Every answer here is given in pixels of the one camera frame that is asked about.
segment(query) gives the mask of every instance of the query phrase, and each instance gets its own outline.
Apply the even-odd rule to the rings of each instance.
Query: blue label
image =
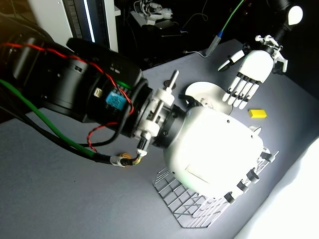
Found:
[[[106,97],[106,103],[108,103],[110,106],[114,108],[122,110],[126,103],[126,99],[123,96],[120,96],[114,92],[111,92]]]

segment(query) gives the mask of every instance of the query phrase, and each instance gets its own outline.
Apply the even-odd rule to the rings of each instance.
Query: green cable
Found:
[[[240,3],[237,5],[237,7],[233,10],[233,12],[230,14],[227,22],[225,23],[223,29],[221,30],[221,32],[223,32],[227,26],[227,24],[229,23],[230,19],[233,17],[234,13],[237,11],[237,9],[240,7],[240,5],[244,2],[245,0],[241,0]]]
[[[29,100],[27,100],[20,91],[18,91],[13,85],[10,83],[1,80],[0,83],[3,84],[5,87],[7,87],[13,94],[15,94],[20,100],[22,100],[60,139],[65,141],[68,145],[74,147],[75,149],[85,153],[86,155],[93,157],[95,155],[94,152],[86,149],[85,147],[82,147],[81,145],[77,144],[76,142],[70,140],[68,137],[66,137],[64,134],[62,134],[51,121],[42,114],[37,107],[34,106]]]

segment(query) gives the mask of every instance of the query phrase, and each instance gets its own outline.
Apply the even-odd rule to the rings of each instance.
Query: table surface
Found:
[[[174,94],[196,81],[209,81],[226,89],[239,64],[226,72],[217,68],[241,48],[236,41],[217,47],[203,59],[185,56],[144,72],[150,87],[163,86],[174,69],[180,71]],[[185,108],[184,102],[175,103]],[[251,119],[248,109],[265,109],[266,119]],[[247,126],[262,126],[260,137],[272,152],[280,150],[275,162],[260,175],[246,195],[208,229],[182,229],[159,197],[153,181],[165,167],[162,150],[151,146],[137,167],[117,168],[73,155],[18,120],[0,124],[0,238],[233,238],[267,198],[308,144],[319,135],[319,102],[286,76],[271,75],[245,110],[231,116]],[[42,109],[68,137],[84,142],[96,124],[82,124]],[[32,119],[41,124],[33,113]],[[94,135],[102,140],[108,129]],[[134,154],[137,141],[120,136],[101,152]]]

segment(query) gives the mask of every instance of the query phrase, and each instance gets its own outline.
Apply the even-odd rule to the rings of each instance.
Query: wire basket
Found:
[[[252,169],[256,176],[270,162],[258,158],[257,163],[257,169]],[[245,178],[240,182],[247,187],[258,180]],[[158,172],[154,187],[182,228],[207,228],[231,205],[225,197],[208,198],[185,187],[167,168]]]

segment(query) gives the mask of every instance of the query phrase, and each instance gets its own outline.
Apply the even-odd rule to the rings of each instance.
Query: yellow block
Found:
[[[264,119],[267,117],[266,111],[264,110],[249,110],[249,115],[254,119]]]

